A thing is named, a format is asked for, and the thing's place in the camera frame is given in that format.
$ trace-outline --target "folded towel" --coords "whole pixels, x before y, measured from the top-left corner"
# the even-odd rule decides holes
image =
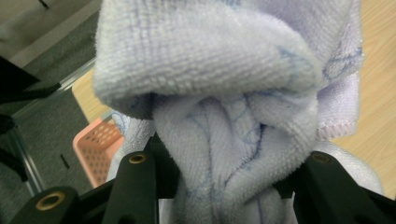
[[[246,223],[253,210],[258,223],[284,220],[288,206],[271,185],[304,162],[317,139],[354,131],[356,106],[326,107],[341,106],[341,92],[359,78],[344,80],[363,58],[359,7],[104,0],[94,90],[135,118],[125,136],[139,144],[121,151],[142,147],[155,126],[175,159],[181,178],[169,223]],[[345,112],[349,128],[339,131],[345,125],[335,120]]]

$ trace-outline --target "light blue towel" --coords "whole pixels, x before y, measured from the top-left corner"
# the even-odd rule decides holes
[[[141,150],[156,131],[175,159],[181,178],[163,223],[295,221],[271,186],[319,139],[355,131],[359,7],[357,0],[104,0],[94,90],[133,118],[120,122],[128,127],[121,152]],[[352,109],[340,109],[345,99]]]

